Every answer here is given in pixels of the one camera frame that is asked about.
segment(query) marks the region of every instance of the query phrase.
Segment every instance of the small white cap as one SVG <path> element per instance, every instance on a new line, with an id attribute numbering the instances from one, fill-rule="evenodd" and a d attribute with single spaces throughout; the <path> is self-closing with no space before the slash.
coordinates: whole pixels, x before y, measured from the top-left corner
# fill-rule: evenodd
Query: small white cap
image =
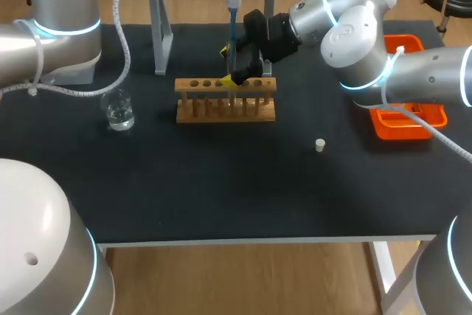
<path id="1" fill-rule="evenodd" d="M 316 151 L 318 153 L 321 153 L 323 151 L 323 149 L 325 148 L 326 142 L 325 142 L 324 139 L 318 138 L 315 141 L 315 145 L 316 145 Z"/>

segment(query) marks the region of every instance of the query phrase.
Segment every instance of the table leg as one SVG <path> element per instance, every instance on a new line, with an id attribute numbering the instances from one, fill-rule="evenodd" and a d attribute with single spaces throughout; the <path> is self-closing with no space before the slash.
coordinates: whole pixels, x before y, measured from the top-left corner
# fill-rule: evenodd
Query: table leg
<path id="1" fill-rule="evenodd" d="M 399 315 L 413 299 L 417 303 L 420 314 L 426 315 L 423 306 L 415 296 L 416 285 L 414 274 L 418 258 L 427 244 L 422 243 L 398 278 L 396 278 L 387 242 L 374 241 L 369 243 L 377 284 L 382 296 L 381 308 L 383 315 Z"/>

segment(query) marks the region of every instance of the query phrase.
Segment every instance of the white cable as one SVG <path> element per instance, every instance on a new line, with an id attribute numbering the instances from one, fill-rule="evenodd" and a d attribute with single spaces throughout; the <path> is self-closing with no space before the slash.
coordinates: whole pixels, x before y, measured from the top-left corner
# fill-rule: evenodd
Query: white cable
<path id="1" fill-rule="evenodd" d="M 32 81 L 31 86 L 28 88 L 28 94 L 30 94 L 31 96 L 36 96 L 38 94 L 38 90 L 36 88 L 38 87 L 39 78 L 41 77 L 41 74 L 43 74 L 44 68 L 43 44 L 41 43 L 41 38 L 39 37 L 38 31 L 36 31 L 36 28 L 29 21 L 20 18 L 14 20 L 13 23 L 18 22 L 28 27 L 28 30 L 31 32 L 31 35 L 33 37 L 33 40 L 35 40 L 36 49 L 38 50 L 38 65 L 36 68 L 35 79 Z"/>
<path id="2" fill-rule="evenodd" d="M 128 75 L 128 72 L 130 70 L 131 54 L 130 54 L 130 49 L 128 47 L 128 42 L 126 41 L 125 33 L 123 32 L 123 28 L 121 27 L 121 21 L 119 19 L 119 0 L 113 0 L 113 20 L 115 23 L 115 27 L 117 28 L 119 41 L 121 42 L 123 52 L 125 54 L 125 67 L 123 68 L 123 71 L 121 75 L 118 77 L 118 79 L 116 79 L 112 84 L 106 86 L 105 88 L 100 89 L 100 90 L 95 90 L 95 91 L 75 91 L 75 90 L 61 88 L 59 86 L 53 86 L 53 85 L 47 85 L 47 84 L 41 84 L 41 83 L 37 85 L 38 89 L 55 91 L 60 94 L 65 94 L 65 95 L 74 96 L 74 97 L 94 97 L 94 96 L 100 96 L 102 94 L 105 94 L 115 89 L 119 84 L 121 84 L 123 80 L 126 78 L 126 76 Z M 7 86 L 6 88 L 0 89 L 0 97 L 2 94 L 10 92 L 10 91 L 30 89 L 32 88 L 32 85 L 33 84 L 31 83 L 27 83 L 27 84 L 17 84 L 17 85 Z"/>
<path id="3" fill-rule="evenodd" d="M 396 57 L 398 57 L 398 55 L 400 55 L 399 54 L 399 48 L 400 47 L 397 48 L 397 53 L 395 54 Z M 415 121 L 418 125 L 423 126 L 427 131 L 429 131 L 431 134 L 433 134 L 436 138 L 438 138 L 438 140 L 440 140 L 442 143 L 447 145 L 450 149 L 452 149 L 453 151 L 458 153 L 462 158 L 464 158 L 467 161 L 469 161 L 470 163 L 472 163 L 472 154 L 471 153 L 469 153 L 468 151 L 466 151 L 466 149 L 460 147 L 458 144 L 456 144 L 455 142 L 450 140 L 448 137 L 446 137 L 444 134 L 439 132 L 436 128 L 431 126 L 429 123 L 427 123 L 426 121 L 419 118 L 413 112 L 410 112 L 410 111 L 404 109 L 403 107 L 394 107 L 394 106 L 389 105 L 388 102 L 386 101 L 386 83 L 387 83 L 388 79 L 389 79 L 389 75 L 387 75 L 384 78 L 383 85 L 382 85 L 382 88 L 381 88 L 383 108 L 385 108 L 386 110 L 396 111 L 396 112 L 400 112 L 401 114 L 404 114 L 409 119 Z"/>

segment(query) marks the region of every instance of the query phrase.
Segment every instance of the white table frame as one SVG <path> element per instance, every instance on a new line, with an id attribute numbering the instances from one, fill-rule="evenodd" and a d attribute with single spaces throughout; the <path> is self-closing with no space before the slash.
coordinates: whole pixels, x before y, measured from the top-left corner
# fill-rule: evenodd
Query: white table frame
<path id="1" fill-rule="evenodd" d="M 374 263 L 375 276 L 381 293 L 383 315 L 398 315 L 411 299 L 414 299 L 421 315 L 426 315 L 419 301 L 414 280 L 417 259 L 435 235 L 379 236 L 379 237 L 337 237 L 337 238 L 263 238 L 263 239 L 216 239 L 216 240 L 177 240 L 149 241 L 144 243 L 101 243 L 103 254 L 108 248 L 155 247 L 155 246 L 205 246 L 205 245 L 246 245 L 275 243 L 369 243 Z M 423 243 L 411 260 L 396 277 L 389 252 L 389 241 L 418 241 Z"/>

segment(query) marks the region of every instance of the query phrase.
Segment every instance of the orange tray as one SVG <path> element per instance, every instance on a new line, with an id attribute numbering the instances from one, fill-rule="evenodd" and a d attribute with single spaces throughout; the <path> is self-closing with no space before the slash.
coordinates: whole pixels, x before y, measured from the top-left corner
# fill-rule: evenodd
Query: orange tray
<path id="1" fill-rule="evenodd" d="M 395 53 L 398 46 L 405 46 L 405 53 L 423 51 L 423 45 L 414 35 L 385 35 L 386 50 Z M 443 105 L 430 103 L 407 103 L 406 110 L 415 113 L 419 118 L 436 129 L 444 128 L 448 118 Z M 370 117 L 374 123 L 375 132 L 384 140 L 430 139 L 432 134 L 408 117 L 392 111 L 371 108 Z"/>

